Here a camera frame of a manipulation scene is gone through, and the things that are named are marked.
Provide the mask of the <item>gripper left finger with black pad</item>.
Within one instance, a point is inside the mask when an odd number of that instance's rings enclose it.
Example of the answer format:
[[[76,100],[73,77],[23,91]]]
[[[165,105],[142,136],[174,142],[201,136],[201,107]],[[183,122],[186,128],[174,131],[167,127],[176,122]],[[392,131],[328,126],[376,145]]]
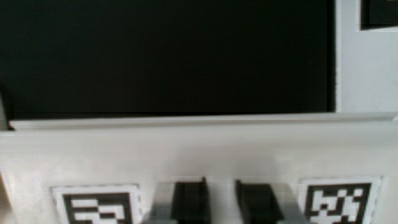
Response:
[[[206,178],[156,185],[144,224],[211,224]]]

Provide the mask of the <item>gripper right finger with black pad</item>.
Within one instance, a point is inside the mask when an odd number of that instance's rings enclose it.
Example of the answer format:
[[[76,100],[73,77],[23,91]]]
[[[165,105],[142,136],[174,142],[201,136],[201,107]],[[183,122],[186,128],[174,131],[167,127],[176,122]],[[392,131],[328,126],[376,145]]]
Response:
[[[236,180],[234,192],[243,224],[309,224],[286,184]]]

